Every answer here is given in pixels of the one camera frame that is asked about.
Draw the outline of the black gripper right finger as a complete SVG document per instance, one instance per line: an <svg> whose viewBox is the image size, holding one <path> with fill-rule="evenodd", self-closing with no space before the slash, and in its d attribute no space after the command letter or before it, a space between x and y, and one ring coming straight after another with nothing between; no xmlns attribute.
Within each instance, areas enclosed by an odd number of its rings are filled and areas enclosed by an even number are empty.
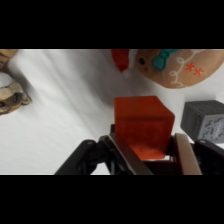
<svg viewBox="0 0 224 224"><path fill-rule="evenodd" d="M182 175L201 175L202 172L196 160L195 154L185 134L177 133L174 136L175 162Z"/></svg>

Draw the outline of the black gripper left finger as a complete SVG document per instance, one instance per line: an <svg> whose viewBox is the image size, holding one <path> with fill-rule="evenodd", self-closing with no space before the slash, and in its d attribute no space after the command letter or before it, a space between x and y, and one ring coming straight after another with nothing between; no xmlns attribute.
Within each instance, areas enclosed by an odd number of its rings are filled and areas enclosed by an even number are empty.
<svg viewBox="0 0 224 224"><path fill-rule="evenodd" d="M116 154L122 166L132 175L152 175L153 172L138 158L130 146L116 133L101 137Z"/></svg>

